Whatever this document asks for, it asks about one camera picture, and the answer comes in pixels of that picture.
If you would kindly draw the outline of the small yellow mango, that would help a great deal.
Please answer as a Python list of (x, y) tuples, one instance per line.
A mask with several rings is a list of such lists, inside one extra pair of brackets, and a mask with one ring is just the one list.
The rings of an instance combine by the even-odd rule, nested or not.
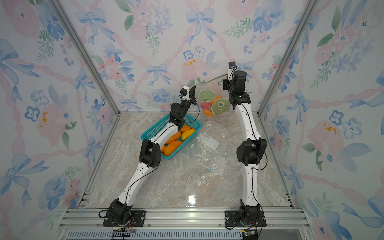
[(189, 130), (183, 132), (181, 135), (182, 141), (186, 141), (188, 138), (190, 138), (195, 133), (195, 131), (196, 131), (196, 129), (189, 129)]

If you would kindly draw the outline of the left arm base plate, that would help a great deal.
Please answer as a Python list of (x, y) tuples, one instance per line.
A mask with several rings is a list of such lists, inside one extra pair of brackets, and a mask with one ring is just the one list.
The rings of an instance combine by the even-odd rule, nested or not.
[(108, 210), (102, 210), (99, 212), (99, 218), (104, 220), (104, 227), (143, 227), (146, 213), (146, 211), (130, 211), (122, 217), (113, 217)]

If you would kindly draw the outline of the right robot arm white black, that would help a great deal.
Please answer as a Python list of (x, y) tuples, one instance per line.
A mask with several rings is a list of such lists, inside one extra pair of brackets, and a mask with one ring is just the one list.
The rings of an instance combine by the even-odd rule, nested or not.
[(247, 73), (229, 69), (223, 79), (223, 90), (229, 93), (229, 101), (241, 125), (243, 141), (237, 147), (237, 159), (243, 170), (243, 193), (240, 200), (238, 221), (246, 228), (263, 227), (265, 214), (257, 198), (257, 173), (264, 170), (259, 168), (267, 140), (263, 139), (257, 130), (252, 115), (251, 99), (246, 93)]

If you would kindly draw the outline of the clear zip-top bag green print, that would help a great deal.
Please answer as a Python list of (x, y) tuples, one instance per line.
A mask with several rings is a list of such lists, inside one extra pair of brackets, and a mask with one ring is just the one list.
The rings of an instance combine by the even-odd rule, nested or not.
[(229, 93), (223, 90), (223, 79), (226, 78), (227, 75), (222, 75), (207, 82), (201, 78), (188, 82), (188, 87), (196, 86), (195, 97), (201, 109), (201, 103), (211, 102), (215, 99), (215, 96), (219, 96), (221, 98), (210, 107), (213, 114), (218, 116), (231, 110)]

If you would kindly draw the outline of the large orange mango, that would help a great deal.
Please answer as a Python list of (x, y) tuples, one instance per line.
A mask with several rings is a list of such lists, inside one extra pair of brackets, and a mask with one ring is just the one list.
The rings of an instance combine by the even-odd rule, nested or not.
[(208, 117), (214, 117), (215, 116), (215, 114), (213, 114), (213, 112), (210, 109), (203, 109), (203, 112)]

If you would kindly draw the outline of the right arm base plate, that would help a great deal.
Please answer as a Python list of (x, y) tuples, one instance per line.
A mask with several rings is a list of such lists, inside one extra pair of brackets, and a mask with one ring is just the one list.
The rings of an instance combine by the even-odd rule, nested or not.
[(243, 213), (239, 210), (225, 211), (225, 225), (227, 227), (266, 227), (267, 222), (263, 211), (257, 211), (256, 213)]

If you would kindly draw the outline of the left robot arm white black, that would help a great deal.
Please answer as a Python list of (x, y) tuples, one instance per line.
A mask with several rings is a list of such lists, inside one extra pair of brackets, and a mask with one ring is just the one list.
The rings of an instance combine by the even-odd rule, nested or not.
[(185, 125), (185, 117), (191, 105), (196, 105), (196, 86), (184, 86), (180, 91), (181, 103), (173, 103), (168, 123), (151, 139), (143, 140), (139, 154), (139, 164), (131, 180), (106, 211), (104, 227), (126, 228), (133, 223), (131, 208), (146, 177), (155, 171), (161, 162), (161, 148)]

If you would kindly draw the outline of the red yellow mango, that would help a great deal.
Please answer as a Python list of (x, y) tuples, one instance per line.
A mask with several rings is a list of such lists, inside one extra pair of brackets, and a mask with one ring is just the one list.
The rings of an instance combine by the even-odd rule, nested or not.
[(211, 106), (212, 106), (211, 102), (201, 103), (201, 107), (203, 110), (209, 110)]

